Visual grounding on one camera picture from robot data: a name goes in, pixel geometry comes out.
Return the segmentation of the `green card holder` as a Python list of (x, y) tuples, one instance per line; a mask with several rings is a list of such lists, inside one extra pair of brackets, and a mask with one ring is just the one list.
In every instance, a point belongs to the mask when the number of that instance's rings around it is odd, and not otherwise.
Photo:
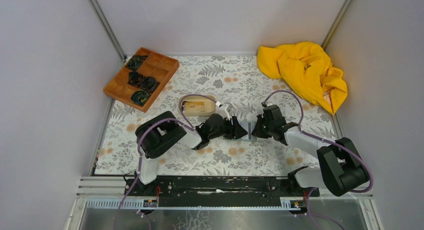
[(230, 128), (224, 134), (227, 140), (237, 140), (246, 142), (257, 142), (257, 138), (253, 135), (253, 130), (256, 124), (254, 122), (236, 122), (231, 123)]

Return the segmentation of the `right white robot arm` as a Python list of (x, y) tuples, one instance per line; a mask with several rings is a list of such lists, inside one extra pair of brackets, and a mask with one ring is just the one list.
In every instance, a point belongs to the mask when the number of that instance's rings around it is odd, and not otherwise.
[(374, 178), (350, 139), (331, 141), (305, 132), (299, 123), (286, 122), (277, 105), (267, 102), (262, 105), (263, 113), (257, 116), (252, 132), (255, 137), (273, 138), (318, 160), (317, 167), (303, 166), (287, 175), (286, 187), (291, 195), (299, 196), (312, 188), (325, 188), (335, 196), (372, 189)]

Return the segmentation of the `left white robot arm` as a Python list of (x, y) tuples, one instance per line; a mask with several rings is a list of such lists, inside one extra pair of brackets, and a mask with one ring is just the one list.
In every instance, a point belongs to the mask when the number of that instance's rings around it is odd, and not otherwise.
[(142, 195), (150, 195), (155, 190), (159, 158), (175, 144), (200, 150), (215, 138), (238, 140), (251, 135), (252, 130), (243, 127), (236, 116), (230, 116), (228, 104), (217, 106), (217, 112), (196, 127), (185, 125), (171, 111), (166, 111), (135, 130), (139, 153), (135, 187)]

